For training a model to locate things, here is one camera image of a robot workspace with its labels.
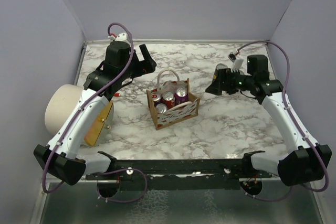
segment silver can lid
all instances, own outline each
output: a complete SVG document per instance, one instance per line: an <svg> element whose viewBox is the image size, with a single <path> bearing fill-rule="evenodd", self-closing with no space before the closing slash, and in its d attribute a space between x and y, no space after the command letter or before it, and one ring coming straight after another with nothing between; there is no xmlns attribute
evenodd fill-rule
<svg viewBox="0 0 336 224"><path fill-rule="evenodd" d="M163 103L158 104L155 108L156 108L157 113L164 113L168 109L166 104L163 104Z"/></svg>
<svg viewBox="0 0 336 224"><path fill-rule="evenodd" d="M179 96L179 97L185 97L188 92L187 92L187 89L186 88L178 88L176 90L176 94Z"/></svg>
<svg viewBox="0 0 336 224"><path fill-rule="evenodd" d="M152 92L151 96L154 102L158 102L161 100L161 94L158 92Z"/></svg>
<svg viewBox="0 0 336 224"><path fill-rule="evenodd" d="M166 101L172 101L174 99L174 94L170 91L164 92L162 98Z"/></svg>
<svg viewBox="0 0 336 224"><path fill-rule="evenodd" d="M218 69L224 69L224 68L227 68L227 65L222 64L222 63L219 63L219 64L217 64L217 66L216 66L216 69L217 69L217 70L218 70Z"/></svg>

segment gray wall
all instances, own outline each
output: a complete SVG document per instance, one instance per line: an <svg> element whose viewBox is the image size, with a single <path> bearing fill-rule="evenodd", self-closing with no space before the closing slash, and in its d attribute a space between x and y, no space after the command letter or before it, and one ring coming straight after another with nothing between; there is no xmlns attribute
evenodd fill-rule
<svg viewBox="0 0 336 224"><path fill-rule="evenodd" d="M0 223L28 223L40 188L33 156L44 111L72 83L83 35L62 0L0 0Z"/></svg>
<svg viewBox="0 0 336 224"><path fill-rule="evenodd" d="M88 40L111 22L134 38L269 39L291 0L65 0Z"/></svg>
<svg viewBox="0 0 336 224"><path fill-rule="evenodd" d="M291 63L288 94L306 127L321 144L336 153L336 1L293 0L272 41L283 46ZM279 51L270 48L276 74L285 79ZM328 167L331 179L325 196L336 204L336 162Z"/></svg>

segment held can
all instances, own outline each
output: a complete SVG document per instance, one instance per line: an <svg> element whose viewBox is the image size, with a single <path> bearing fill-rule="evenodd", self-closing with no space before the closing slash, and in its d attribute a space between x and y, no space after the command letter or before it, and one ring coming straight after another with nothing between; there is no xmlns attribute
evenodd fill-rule
<svg viewBox="0 0 336 224"><path fill-rule="evenodd" d="M212 83L217 79L219 70L225 68L227 68L227 65L224 65L222 63L217 64L214 72L214 77L212 78Z"/></svg>
<svg viewBox="0 0 336 224"><path fill-rule="evenodd" d="M167 91L162 94L162 102L166 104L168 109L175 106L175 97L173 92Z"/></svg>
<svg viewBox="0 0 336 224"><path fill-rule="evenodd" d="M175 91L175 100L176 100L176 105L187 102L188 101L188 91L186 88L178 88Z"/></svg>
<svg viewBox="0 0 336 224"><path fill-rule="evenodd" d="M164 113L167 111L167 106L163 103L159 103L155 108L157 113Z"/></svg>
<svg viewBox="0 0 336 224"><path fill-rule="evenodd" d="M152 92L151 94L152 100L154 102L154 105L157 106L161 103L161 94L158 92Z"/></svg>

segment robotic arm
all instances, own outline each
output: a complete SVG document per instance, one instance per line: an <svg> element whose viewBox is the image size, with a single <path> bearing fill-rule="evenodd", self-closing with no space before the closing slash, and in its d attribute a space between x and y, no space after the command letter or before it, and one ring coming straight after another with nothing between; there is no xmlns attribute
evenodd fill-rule
<svg viewBox="0 0 336 224"><path fill-rule="evenodd" d="M269 155L264 151L246 153L244 155L245 168L275 174L287 186L322 179L324 172L318 158L307 141L301 137L299 129L289 115L289 108L285 108L282 100L282 84L279 80L269 80L267 57L264 55L248 56L247 73L249 75L244 75L239 71L242 60L236 60L233 54L229 55L229 58L234 62L233 67L217 66L213 82L205 91L215 95L221 95L222 91L227 94L234 94L239 90L250 91L272 117L289 153L283 157ZM296 112L290 109L300 128L306 136L309 135L311 143L327 167L331 158L330 148L328 145L320 145L304 127Z"/></svg>
<svg viewBox="0 0 336 224"><path fill-rule="evenodd" d="M126 33L118 35L116 40L111 42L107 47L105 60L94 72L87 76L81 97L69 118L46 146L38 145L34 150L34 156L42 169L44 169L49 155L54 147L58 145L49 164L48 173L69 185L76 184L83 175L102 173L109 168L111 158L105 153L85 156L77 155L84 136L90 129L97 115L109 103L113 95L119 89L129 85L133 81L133 78L155 71L156 63L151 58L146 45L140 45L144 60L139 61L134 51L132 61L126 72L113 85L93 98L85 108L82 109L82 104L87 102L93 94L113 80L122 71L129 60L130 49L131 47ZM131 79L131 81L122 84L126 79ZM66 129L70 121L74 118L73 116L78 113L78 110L82 110L82 112L72 122L71 127ZM66 132L64 140L60 143L60 137L64 132Z"/></svg>

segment white marble surface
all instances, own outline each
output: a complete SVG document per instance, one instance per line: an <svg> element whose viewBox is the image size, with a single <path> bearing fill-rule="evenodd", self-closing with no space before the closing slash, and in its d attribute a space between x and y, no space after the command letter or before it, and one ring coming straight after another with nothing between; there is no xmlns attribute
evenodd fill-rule
<svg viewBox="0 0 336 224"><path fill-rule="evenodd" d="M78 85L83 85L86 75L104 59L107 45L87 46ZM215 66L218 63L231 66L227 55L239 46L147 44L157 63L155 73L136 78L120 91L120 97L114 98L111 129L105 129L100 136L102 144L82 146L80 154L104 151L118 159L238 158L256 150L285 154L279 131L256 100L239 93L218 97L204 93ZM141 55L138 46L135 49ZM250 46L241 56L252 54L267 55L265 46ZM156 131L145 90L154 88L158 72L167 67L177 71L181 79L190 78L191 92L201 97L199 116ZM242 70L246 72L246 61ZM163 81L170 79L174 79L173 75L163 75Z"/></svg>

